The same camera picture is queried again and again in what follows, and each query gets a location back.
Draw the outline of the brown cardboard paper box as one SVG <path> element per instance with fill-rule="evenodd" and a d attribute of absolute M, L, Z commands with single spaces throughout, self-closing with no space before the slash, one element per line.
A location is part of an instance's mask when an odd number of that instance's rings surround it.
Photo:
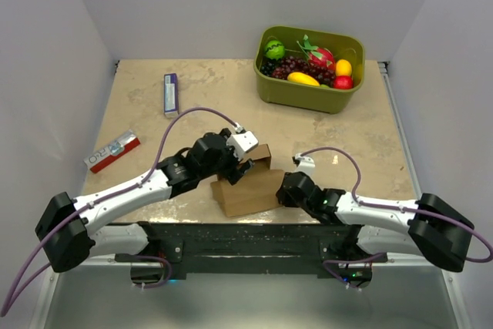
<path fill-rule="evenodd" d="M 270 168 L 270 147 L 261 144 L 249 156 L 254 166 L 235 185 L 220 176 L 210 184 L 213 199 L 218 202 L 226 217 L 244 217 L 280 206 L 276 192 L 282 183 L 284 171 Z"/>

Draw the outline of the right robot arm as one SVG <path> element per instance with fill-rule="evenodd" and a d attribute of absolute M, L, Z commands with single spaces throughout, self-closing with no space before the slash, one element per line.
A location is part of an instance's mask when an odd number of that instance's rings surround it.
<path fill-rule="evenodd" d="M 321 189 L 303 172 L 285 173 L 276 193 L 286 207 L 298 207 L 324 225 L 349 225 L 350 236 L 332 248 L 340 259 L 400 253 L 423 257 L 451 272 L 461 272 L 473 223 L 442 198 L 424 193 L 418 200 L 380 200 L 338 189 Z"/>

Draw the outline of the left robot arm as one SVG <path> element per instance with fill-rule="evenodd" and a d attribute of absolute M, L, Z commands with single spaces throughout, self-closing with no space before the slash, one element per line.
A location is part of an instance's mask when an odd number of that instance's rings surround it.
<path fill-rule="evenodd" d="M 236 184 L 253 167 L 248 154 L 258 145 L 251 131 L 206 133 L 191 147 L 107 190 L 76 198 L 66 192 L 55 195 L 35 228 L 51 268 L 64 273 L 90 257 L 111 253 L 154 260 L 159 254 L 157 239 L 138 224 L 121 227 L 114 221 L 141 207 L 194 190 L 211 176 Z"/>

